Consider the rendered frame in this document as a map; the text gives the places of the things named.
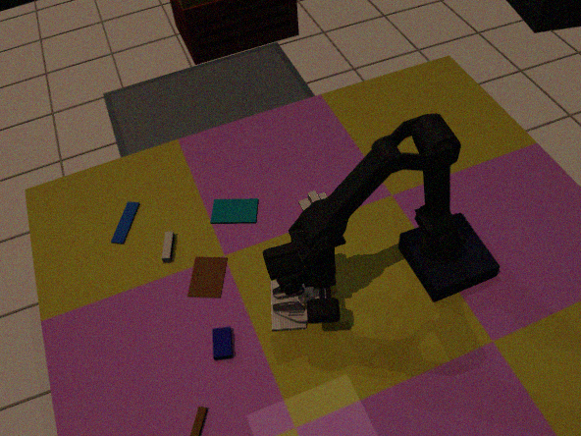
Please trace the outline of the brown flat bar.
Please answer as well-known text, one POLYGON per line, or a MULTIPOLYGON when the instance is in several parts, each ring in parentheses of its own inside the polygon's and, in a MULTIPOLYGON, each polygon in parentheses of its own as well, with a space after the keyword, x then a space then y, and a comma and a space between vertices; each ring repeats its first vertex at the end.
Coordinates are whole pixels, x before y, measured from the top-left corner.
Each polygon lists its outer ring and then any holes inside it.
POLYGON ((199 407, 189 436, 200 436, 206 417, 207 408, 199 407))

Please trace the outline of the brown flat plate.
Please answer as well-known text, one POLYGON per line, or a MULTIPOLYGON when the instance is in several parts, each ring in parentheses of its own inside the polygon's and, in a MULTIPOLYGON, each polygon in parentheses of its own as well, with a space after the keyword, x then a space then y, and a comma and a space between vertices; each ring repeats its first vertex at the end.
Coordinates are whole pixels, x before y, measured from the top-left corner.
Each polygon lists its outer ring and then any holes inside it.
POLYGON ((195 257, 188 297, 220 299, 227 259, 227 257, 195 257))

